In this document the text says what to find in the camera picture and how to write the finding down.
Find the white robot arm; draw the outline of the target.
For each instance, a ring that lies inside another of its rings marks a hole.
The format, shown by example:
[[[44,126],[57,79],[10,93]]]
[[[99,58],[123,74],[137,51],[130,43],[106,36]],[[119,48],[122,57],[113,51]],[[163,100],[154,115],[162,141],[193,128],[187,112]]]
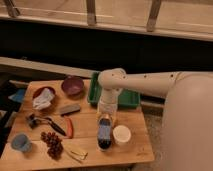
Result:
[[[213,72],[99,73],[98,110],[113,113],[123,89],[165,100],[162,171],[213,171]]]

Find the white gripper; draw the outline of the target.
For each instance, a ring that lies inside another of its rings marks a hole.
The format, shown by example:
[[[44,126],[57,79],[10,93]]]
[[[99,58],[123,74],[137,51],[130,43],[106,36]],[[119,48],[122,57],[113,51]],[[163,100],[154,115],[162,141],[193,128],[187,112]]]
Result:
[[[118,96],[119,92],[115,89],[102,89],[101,95],[98,101],[97,115],[98,119],[109,119],[110,125],[110,146],[113,143],[113,122],[116,121],[116,112],[118,109]],[[97,141],[100,147],[101,143],[101,126],[100,120],[98,121]]]

